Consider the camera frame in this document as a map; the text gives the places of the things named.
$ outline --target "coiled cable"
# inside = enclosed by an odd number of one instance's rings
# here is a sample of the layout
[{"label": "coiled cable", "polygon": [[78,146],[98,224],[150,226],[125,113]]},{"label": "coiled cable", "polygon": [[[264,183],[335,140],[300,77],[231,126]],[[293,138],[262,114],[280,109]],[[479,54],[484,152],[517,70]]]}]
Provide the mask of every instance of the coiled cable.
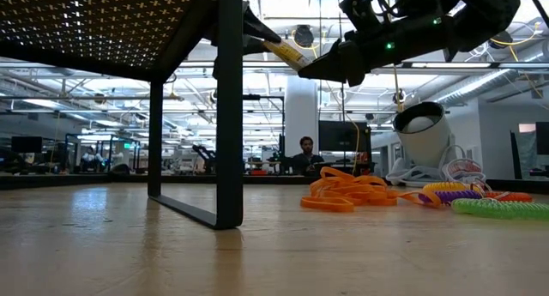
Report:
[{"label": "coiled cable", "polygon": [[458,214],[508,220],[549,220],[549,205],[538,202],[500,202],[493,199],[456,199],[451,203]]},{"label": "coiled cable", "polygon": [[427,184],[423,188],[422,193],[418,195],[418,198],[425,203],[429,203],[429,198],[423,194],[423,192],[435,194],[443,205],[450,205],[452,201],[459,198],[491,198],[502,202],[533,201],[532,197],[527,193],[493,191],[488,184],[480,180],[477,180],[473,184],[463,184],[458,182]]}]

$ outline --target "pillar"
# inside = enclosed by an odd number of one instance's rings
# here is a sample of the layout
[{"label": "pillar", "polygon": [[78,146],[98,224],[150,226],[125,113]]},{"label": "pillar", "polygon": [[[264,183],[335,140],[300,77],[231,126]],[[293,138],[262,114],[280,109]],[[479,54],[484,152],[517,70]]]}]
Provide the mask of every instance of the pillar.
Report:
[{"label": "pillar", "polygon": [[289,76],[285,93],[286,156],[301,153],[299,140],[312,138],[313,153],[318,154],[318,103],[317,83],[313,80]]}]

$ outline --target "yellow cable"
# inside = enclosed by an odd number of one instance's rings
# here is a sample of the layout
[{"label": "yellow cable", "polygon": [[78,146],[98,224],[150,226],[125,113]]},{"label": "yellow cable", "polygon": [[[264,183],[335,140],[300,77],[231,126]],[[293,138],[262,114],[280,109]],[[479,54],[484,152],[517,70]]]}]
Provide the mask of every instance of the yellow cable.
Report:
[{"label": "yellow cable", "polygon": [[522,40],[522,41],[520,41],[520,42],[507,43],[507,42],[498,41],[498,40],[496,40],[496,39],[490,39],[490,41],[495,42],[495,43],[498,43],[498,44],[500,44],[500,45],[505,45],[505,46],[516,46],[516,45],[520,45],[520,44],[522,44],[522,43],[526,43],[526,42],[530,41],[531,39],[533,39],[533,38],[535,37],[535,35],[536,35],[535,32],[536,32],[536,30],[538,30],[538,26],[539,26],[539,25],[540,25],[540,24],[536,22],[535,27],[534,27],[534,33],[532,33],[532,35],[531,35],[529,38],[524,39],[524,40]]},{"label": "yellow cable", "polygon": [[[391,16],[391,14],[388,15],[388,18],[389,18],[389,22],[393,21],[393,17]],[[396,110],[398,112],[403,112],[404,105],[401,102],[401,90],[398,87],[398,73],[396,72],[396,66],[394,63],[393,63],[393,73],[395,75]]]},{"label": "yellow cable", "polygon": [[[515,50],[513,49],[513,46],[509,46],[509,50],[511,51],[511,55],[513,55],[513,58],[515,59],[515,61],[519,62],[518,60],[518,56],[516,55],[516,52]],[[528,76],[528,74],[526,73],[522,73],[526,79],[528,80],[528,83],[530,84],[530,87],[532,87],[534,89],[534,91],[540,96],[540,98],[543,97],[543,94],[541,93],[541,91],[535,86],[534,82],[532,82],[532,80],[530,79],[530,77]]]},{"label": "yellow cable", "polygon": [[396,109],[398,112],[404,111],[404,105],[401,102],[401,89],[398,87],[398,73],[396,73],[396,66],[393,64],[393,73],[395,74],[395,87],[396,87]]},{"label": "yellow cable", "polygon": [[[328,88],[329,88],[329,92],[330,94],[334,97],[335,99],[335,102],[337,102],[337,105],[343,110],[343,107],[339,101],[339,99],[337,99],[337,95],[334,95],[334,92],[332,91],[332,87],[329,86],[328,84]],[[353,175],[354,175],[354,172],[356,171],[357,169],[357,156],[359,154],[359,144],[360,144],[360,128],[358,127],[358,125],[351,119],[351,117],[349,117],[349,115],[347,113],[345,113],[345,117],[347,117],[347,119],[349,119],[349,121],[354,125],[354,128],[357,130],[357,146],[356,148],[354,149],[354,163],[353,163]]]}]

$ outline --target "man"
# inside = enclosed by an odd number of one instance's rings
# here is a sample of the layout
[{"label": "man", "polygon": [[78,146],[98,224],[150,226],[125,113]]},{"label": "man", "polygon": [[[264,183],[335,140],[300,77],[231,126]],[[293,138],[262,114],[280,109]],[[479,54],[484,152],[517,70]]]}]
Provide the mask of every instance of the man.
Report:
[{"label": "man", "polygon": [[86,153],[82,156],[80,160],[81,170],[87,172],[88,169],[97,170],[97,167],[100,167],[103,158],[100,154],[96,154],[94,149],[90,146],[86,149]]},{"label": "man", "polygon": [[324,162],[323,157],[312,153],[312,138],[304,136],[299,140],[303,153],[293,157],[293,169],[298,175],[312,176],[315,172],[315,163]]}]

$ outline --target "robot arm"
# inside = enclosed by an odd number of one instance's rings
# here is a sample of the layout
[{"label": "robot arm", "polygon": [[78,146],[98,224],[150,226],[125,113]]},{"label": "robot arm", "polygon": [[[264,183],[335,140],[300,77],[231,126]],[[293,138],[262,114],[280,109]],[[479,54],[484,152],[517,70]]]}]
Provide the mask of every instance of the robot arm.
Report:
[{"label": "robot arm", "polygon": [[[348,82],[352,87],[372,69],[428,52],[444,49],[449,62],[458,51],[471,51],[504,31],[520,6],[520,0],[396,0],[389,7],[378,0],[386,10],[380,22],[371,1],[340,3],[357,30],[345,33],[345,42],[335,42],[329,53],[301,69],[299,76]],[[465,7],[450,16],[460,1]],[[389,14],[402,18],[391,22]]]}]

